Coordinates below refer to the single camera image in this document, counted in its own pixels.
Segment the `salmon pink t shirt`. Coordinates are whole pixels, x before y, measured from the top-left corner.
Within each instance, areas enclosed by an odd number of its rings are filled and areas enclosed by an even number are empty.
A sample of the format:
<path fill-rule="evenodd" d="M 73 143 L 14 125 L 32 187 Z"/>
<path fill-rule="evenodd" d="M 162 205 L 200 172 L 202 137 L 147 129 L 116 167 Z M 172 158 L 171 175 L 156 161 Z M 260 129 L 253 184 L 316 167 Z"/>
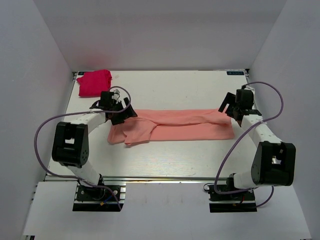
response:
<path fill-rule="evenodd" d="M 110 128 L 111 145 L 138 145 L 163 141 L 231 140 L 231 118 L 217 109 L 137 109 L 137 117 Z"/>

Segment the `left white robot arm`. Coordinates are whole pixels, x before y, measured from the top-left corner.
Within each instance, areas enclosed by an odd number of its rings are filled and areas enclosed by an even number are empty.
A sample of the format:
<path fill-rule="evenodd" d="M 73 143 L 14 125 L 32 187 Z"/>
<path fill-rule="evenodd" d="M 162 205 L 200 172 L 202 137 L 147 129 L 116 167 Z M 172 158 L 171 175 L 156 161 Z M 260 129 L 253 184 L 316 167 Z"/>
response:
<path fill-rule="evenodd" d="M 70 122 L 61 121 L 56 125 L 52 147 L 52 160 L 69 169 L 78 181 L 89 186 L 88 193 L 99 200 L 105 196 L 106 187 L 102 176 L 89 161 L 89 134 L 111 121 L 113 126 L 123 124 L 138 115 L 131 105 L 131 96 L 120 100 L 119 90 L 103 91 L 100 99 L 89 108 L 89 112 Z"/>

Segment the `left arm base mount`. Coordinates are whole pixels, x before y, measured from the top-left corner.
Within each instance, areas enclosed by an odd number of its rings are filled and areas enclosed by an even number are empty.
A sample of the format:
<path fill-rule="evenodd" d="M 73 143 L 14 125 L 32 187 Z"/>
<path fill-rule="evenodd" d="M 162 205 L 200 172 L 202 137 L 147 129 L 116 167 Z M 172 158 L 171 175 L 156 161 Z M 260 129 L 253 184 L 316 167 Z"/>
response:
<path fill-rule="evenodd" d="M 125 201 L 125 187 L 121 185 L 108 185 L 112 193 L 105 188 L 93 188 L 78 184 L 75 191 L 73 212 L 120 212 Z"/>

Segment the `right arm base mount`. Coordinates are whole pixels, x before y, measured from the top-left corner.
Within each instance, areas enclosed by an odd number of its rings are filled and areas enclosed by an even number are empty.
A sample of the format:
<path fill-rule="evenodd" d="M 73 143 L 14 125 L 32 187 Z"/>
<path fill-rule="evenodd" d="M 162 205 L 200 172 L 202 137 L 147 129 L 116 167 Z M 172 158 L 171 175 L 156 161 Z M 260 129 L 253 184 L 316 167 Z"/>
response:
<path fill-rule="evenodd" d="M 256 198 L 252 190 L 233 194 L 218 194 L 213 183 L 204 184 L 203 190 L 209 196 L 210 213 L 257 212 Z"/>

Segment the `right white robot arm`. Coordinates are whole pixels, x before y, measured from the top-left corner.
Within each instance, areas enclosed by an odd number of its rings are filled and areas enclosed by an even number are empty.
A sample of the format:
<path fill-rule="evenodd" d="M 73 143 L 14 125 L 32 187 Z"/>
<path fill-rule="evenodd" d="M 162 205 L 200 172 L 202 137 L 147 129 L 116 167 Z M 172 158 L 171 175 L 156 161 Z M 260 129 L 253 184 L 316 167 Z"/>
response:
<path fill-rule="evenodd" d="M 214 191 L 236 200 L 244 192 L 260 186 L 290 186 L 294 181 L 296 147 L 278 138 L 267 126 L 267 119 L 253 108 L 254 92 L 249 88 L 228 92 L 220 113 L 234 119 L 256 146 L 250 170 L 232 173 L 226 186 L 215 184 Z"/>

